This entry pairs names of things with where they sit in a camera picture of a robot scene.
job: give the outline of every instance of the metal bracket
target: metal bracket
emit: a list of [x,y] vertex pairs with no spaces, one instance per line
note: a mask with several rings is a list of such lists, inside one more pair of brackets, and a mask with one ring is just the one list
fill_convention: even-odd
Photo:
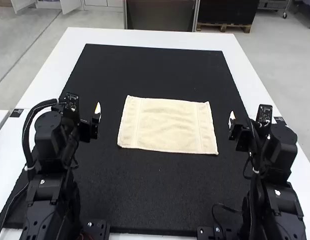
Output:
[[218,225],[214,224],[214,227],[200,226],[197,228],[197,240],[237,240],[237,232],[231,228],[225,228],[224,238],[223,233]]
[[109,240],[110,225],[101,219],[86,219],[82,222],[83,232],[94,240]]
[[197,228],[197,240],[214,240],[215,233],[212,227],[200,226]]

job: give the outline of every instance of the bolt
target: bolt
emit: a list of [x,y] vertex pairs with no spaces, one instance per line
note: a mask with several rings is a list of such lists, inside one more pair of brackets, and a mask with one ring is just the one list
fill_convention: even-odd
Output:
[[275,194],[276,194],[277,196],[280,196],[280,191],[275,190]]

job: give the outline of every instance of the gray floor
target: gray floor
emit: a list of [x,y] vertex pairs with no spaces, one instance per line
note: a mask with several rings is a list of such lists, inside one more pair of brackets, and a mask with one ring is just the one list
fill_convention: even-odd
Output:
[[59,12],[29,8],[16,15],[12,7],[0,7],[0,80]]
[[[310,160],[310,29],[303,17],[288,13],[288,18],[282,19],[281,14],[258,12],[250,34],[236,28],[227,32],[235,34]],[[75,11],[58,15],[0,83],[0,109],[14,108],[67,27],[122,29],[122,13]],[[2,64],[11,65],[9,61]]]

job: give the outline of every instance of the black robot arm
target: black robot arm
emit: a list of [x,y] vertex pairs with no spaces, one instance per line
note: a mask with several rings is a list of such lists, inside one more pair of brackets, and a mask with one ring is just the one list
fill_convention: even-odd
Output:
[[[46,107],[35,123],[35,148],[30,152],[29,128],[36,113]],[[23,131],[29,187],[27,212],[21,240],[75,240],[81,234],[80,196],[73,169],[78,166],[75,152],[79,142],[98,135],[101,117],[95,111],[91,121],[80,119],[79,97],[67,93],[36,105],[28,114]]]
[[231,121],[230,140],[252,157],[250,191],[243,200],[243,240],[305,240],[303,213],[287,179],[297,155],[297,135],[285,125],[271,124],[272,106],[260,105],[256,120]]

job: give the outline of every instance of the white cable tie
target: white cable tie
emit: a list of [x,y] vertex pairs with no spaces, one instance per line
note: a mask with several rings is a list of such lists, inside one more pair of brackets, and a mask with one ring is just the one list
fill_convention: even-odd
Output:
[[28,167],[27,165],[25,166],[24,170],[27,172],[28,170],[32,170],[35,168],[35,165],[33,165],[32,167]]
[[259,171],[256,171],[253,167],[253,172],[256,173],[256,174],[259,174]]

